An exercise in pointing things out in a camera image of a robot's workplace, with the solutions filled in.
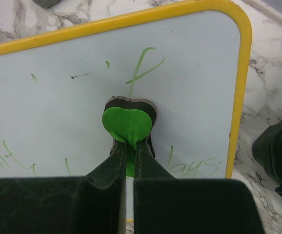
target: gray stone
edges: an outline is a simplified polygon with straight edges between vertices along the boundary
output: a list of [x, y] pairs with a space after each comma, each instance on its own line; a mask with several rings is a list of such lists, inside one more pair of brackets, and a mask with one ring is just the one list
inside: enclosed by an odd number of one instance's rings
[[49, 8], [57, 3], [59, 3], [61, 0], [33, 0], [33, 2], [42, 8]]

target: yellow frame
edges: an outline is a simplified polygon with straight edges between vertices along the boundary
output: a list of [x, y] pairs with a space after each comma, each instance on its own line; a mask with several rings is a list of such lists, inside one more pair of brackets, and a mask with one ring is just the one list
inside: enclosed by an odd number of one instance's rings
[[60, 29], [54, 32], [1, 43], [0, 55], [201, 11], [219, 11], [230, 16], [235, 21], [240, 31], [241, 41], [238, 57], [238, 70], [226, 164], [226, 177], [231, 178], [252, 42], [252, 29], [249, 18], [245, 12], [233, 2], [229, 0], [186, 0], [150, 8]]

